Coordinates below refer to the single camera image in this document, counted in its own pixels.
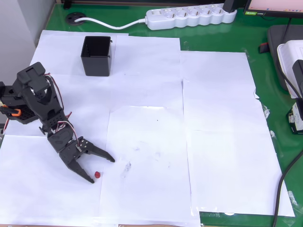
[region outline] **computer monitor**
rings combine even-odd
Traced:
[[[303,18],[303,0],[248,0],[244,14]]]

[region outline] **white power strip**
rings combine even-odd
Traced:
[[[152,9],[146,12],[145,23],[151,30],[173,27],[231,23],[237,11],[227,13],[223,4]]]

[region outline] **small red object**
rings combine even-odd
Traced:
[[[98,171],[96,171],[95,172],[95,178],[100,178],[100,177],[101,177],[101,174]]]

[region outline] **green table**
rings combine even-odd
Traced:
[[[303,149],[303,136],[293,135],[286,120],[286,113],[294,101],[284,91],[278,81],[270,53],[259,54],[258,46],[267,42],[267,29],[272,25],[287,24],[287,18],[266,21],[260,17],[245,16],[240,9],[231,24],[173,28],[151,31],[146,25],[138,24],[124,30],[112,30],[93,22],[81,26],[70,26],[65,17],[71,12],[82,12],[86,16],[99,19],[113,26],[122,26],[144,18],[146,11],[157,7],[141,6],[101,6],[73,5],[64,10],[57,4],[46,26],[47,30],[72,32],[123,32],[133,36],[179,37],[181,50],[245,52],[257,87],[257,95],[263,105],[270,110],[268,127],[276,134],[273,143],[282,171]],[[293,19],[293,24],[303,24],[303,19]],[[279,217],[277,227],[303,226],[303,158],[299,160],[286,176],[288,191],[292,191],[295,218]],[[269,227],[272,216],[201,212],[201,223],[208,226],[254,226]]]

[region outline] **black container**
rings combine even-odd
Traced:
[[[111,64],[111,40],[109,36],[86,36],[81,59],[87,76],[108,77]]]

